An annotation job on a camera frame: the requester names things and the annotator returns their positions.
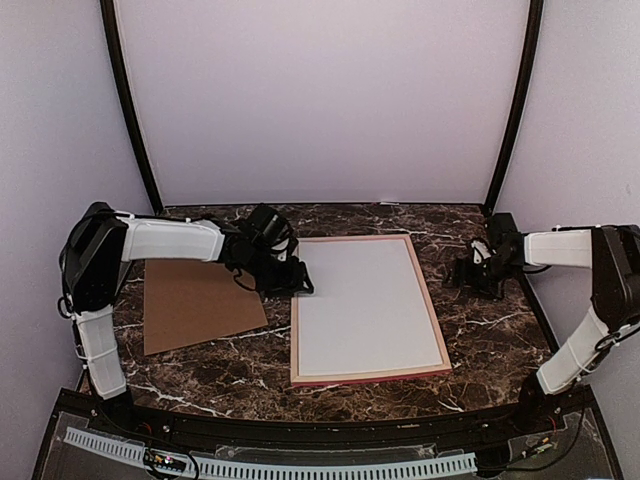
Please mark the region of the brown cardboard backing board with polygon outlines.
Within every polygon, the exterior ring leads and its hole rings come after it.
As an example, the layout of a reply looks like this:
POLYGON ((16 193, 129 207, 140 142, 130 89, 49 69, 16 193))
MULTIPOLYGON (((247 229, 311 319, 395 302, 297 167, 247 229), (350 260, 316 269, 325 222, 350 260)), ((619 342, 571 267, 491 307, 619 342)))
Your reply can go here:
POLYGON ((239 287, 224 266, 195 260, 145 262, 146 356, 266 325, 260 296, 239 287))

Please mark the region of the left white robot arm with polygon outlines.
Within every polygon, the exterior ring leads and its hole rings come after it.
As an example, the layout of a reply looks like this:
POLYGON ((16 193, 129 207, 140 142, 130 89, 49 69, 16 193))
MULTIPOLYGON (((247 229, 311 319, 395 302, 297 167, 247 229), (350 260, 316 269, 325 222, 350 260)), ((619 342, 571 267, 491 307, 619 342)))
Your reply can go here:
POLYGON ((120 436, 141 427, 140 412, 124 399, 127 381, 114 332, 114 306, 125 265, 140 260, 192 260, 223 265, 236 283, 268 298, 312 294, 306 264, 295 252, 290 222, 260 204, 246 218, 161 218, 94 202, 72 228, 59 255, 62 294, 58 310, 72 323, 76 351, 97 397, 103 421, 120 436))

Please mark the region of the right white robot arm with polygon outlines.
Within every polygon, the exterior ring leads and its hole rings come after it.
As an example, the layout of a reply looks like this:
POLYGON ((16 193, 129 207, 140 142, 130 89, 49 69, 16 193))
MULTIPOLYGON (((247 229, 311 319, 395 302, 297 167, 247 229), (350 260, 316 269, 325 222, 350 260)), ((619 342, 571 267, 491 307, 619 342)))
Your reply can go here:
POLYGON ((634 224, 560 226, 523 231, 510 213, 485 221, 448 268, 446 286, 488 300, 504 297, 510 279, 529 279, 555 313, 585 310, 563 327, 557 351, 528 388, 542 396, 567 391, 639 332, 639 228, 634 224))

